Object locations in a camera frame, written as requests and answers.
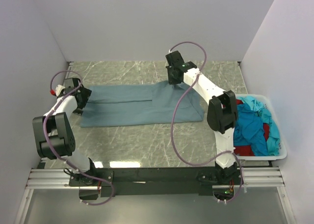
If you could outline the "grey blue t shirt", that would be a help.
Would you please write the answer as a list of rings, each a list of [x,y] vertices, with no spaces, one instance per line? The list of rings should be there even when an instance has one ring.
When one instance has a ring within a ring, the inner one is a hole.
[[[95,85],[84,108],[81,127],[118,127],[171,123],[186,84],[168,81],[139,85]],[[191,90],[180,102],[176,123],[203,121],[200,96]]]

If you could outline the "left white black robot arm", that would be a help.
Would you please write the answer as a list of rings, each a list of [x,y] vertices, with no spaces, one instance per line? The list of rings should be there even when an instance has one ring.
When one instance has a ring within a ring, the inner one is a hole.
[[[83,113],[83,108],[92,93],[85,88],[79,78],[67,78],[63,85],[50,89],[56,97],[55,105],[43,116],[32,120],[37,153],[41,158],[55,160],[60,158],[79,174],[86,185],[94,185],[98,180],[91,159],[76,151],[76,141],[69,122],[71,114]]]

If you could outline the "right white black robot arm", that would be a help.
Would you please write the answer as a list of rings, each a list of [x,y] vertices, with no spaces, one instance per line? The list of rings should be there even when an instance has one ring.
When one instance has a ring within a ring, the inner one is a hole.
[[[178,153],[174,144],[174,119],[181,100],[193,89],[207,103],[207,123],[214,131],[216,140],[217,155],[210,159],[215,160],[216,165],[220,166],[215,172],[215,178],[220,184],[227,184],[233,177],[229,169],[236,166],[236,156],[234,155],[234,128],[238,119],[236,95],[233,91],[225,91],[209,80],[193,62],[185,62],[179,51],[170,51],[166,55],[168,63],[167,73],[170,84],[185,83],[189,86],[186,92],[180,97],[176,104],[171,126],[170,138],[175,153],[179,159],[190,165],[202,167],[208,162],[193,164],[185,161]]]

